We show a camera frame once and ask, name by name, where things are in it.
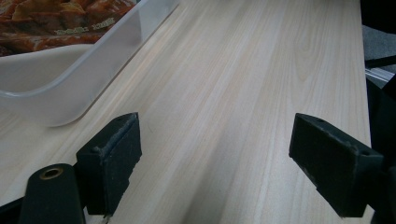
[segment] food package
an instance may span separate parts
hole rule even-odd
[[[135,0],[0,0],[0,57],[93,44]]]

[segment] white plastic tray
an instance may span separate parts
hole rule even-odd
[[[77,119],[177,4],[142,0],[94,45],[1,58],[0,105],[44,126]]]

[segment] wooden table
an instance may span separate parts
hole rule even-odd
[[[370,145],[358,0],[182,0],[89,111],[0,111],[0,204],[138,112],[143,157],[110,223],[369,223],[338,217],[289,158],[294,114]],[[88,223],[100,223],[88,217]]]

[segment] gray carpet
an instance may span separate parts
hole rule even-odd
[[[384,58],[396,55],[396,35],[377,31],[363,25],[364,60]],[[396,73],[396,65],[382,67]]]

